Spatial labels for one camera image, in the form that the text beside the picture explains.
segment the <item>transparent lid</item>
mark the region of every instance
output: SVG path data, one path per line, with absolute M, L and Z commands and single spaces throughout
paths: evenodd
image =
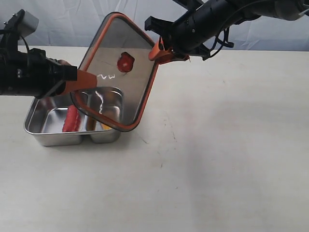
M 124 14 L 106 16 L 79 67 L 97 76 L 97 88 L 72 92 L 75 106 L 116 130 L 136 128 L 158 67 L 148 58 L 153 46 Z

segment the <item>stainless steel container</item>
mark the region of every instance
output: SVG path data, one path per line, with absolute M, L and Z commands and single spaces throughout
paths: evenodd
M 122 120 L 123 93 L 113 87 L 100 87 L 84 92 L 84 100 L 91 107 L 100 107 L 115 121 Z M 120 132 L 100 124 L 80 113 L 81 125 L 77 132 L 62 132 L 67 109 L 73 102 L 70 94 L 65 96 L 34 99 L 25 119 L 24 129 L 43 146 L 77 145 L 85 136 L 94 143 L 112 143 Z

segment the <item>red food item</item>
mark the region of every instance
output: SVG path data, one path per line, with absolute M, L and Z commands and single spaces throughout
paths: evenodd
M 81 116 L 78 109 L 74 105 L 70 105 L 67 111 L 67 117 L 64 121 L 62 132 L 75 132 L 78 131 L 81 124 Z
M 128 73 L 133 69 L 134 57 L 132 57 L 128 52 L 123 52 L 117 61 L 117 68 L 122 73 Z

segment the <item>wrinkled fabric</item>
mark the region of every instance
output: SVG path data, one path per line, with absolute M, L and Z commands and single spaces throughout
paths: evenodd
M 172 0 L 0 0 L 0 6 L 3 22 L 20 9 L 39 18 L 37 31 L 27 37 L 27 42 L 51 46 L 89 46 L 103 18 L 113 11 L 126 14 L 142 29 L 151 15 L 174 21 L 185 13 Z M 237 50 L 308 51 L 308 25 L 307 16 L 294 22 L 261 17 L 232 26 L 230 41 Z M 153 32 L 147 34 L 153 40 L 158 38 Z

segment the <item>cable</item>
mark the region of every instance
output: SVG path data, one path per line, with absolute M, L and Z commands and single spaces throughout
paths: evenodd
M 265 1 L 279 1 L 279 0 L 258 0 L 258 1 L 254 1 L 254 2 L 251 2 L 251 3 L 248 3 L 247 5 L 244 5 L 242 7 L 240 7 L 238 10 L 236 10 L 235 12 L 233 12 L 233 14 L 231 14 L 225 21 L 224 23 L 222 24 L 218 34 L 216 35 L 216 38 L 215 38 L 215 41 L 212 45 L 212 48 L 210 49 L 210 52 L 213 51 L 216 47 L 216 45 L 218 44 L 218 40 L 219 40 L 219 36 L 221 34 L 221 32 L 223 31 L 225 33 L 225 30 L 223 30 L 225 24 L 227 23 L 228 20 L 230 20 L 234 15 L 236 15 L 237 13 L 239 13 L 240 11 L 242 11 L 243 9 L 247 8 L 248 6 L 251 6 L 251 5 L 254 5 L 254 4 L 257 4 L 257 3 L 261 3 L 261 2 L 265 2 Z M 222 48 L 224 47 L 224 44 L 221 44 L 221 46 L 219 47 L 219 49 L 210 56 L 210 58 L 214 57 L 215 55 L 217 55 L 221 50 Z
M 30 67 L 30 57 L 29 57 L 30 49 L 29 49 L 27 41 L 25 40 L 25 38 L 18 31 L 0 29 L 0 35 L 10 34 L 10 33 L 17 34 L 24 41 L 24 44 L 25 44 L 26 50 L 27 50 L 27 68 L 29 69 L 29 67 Z

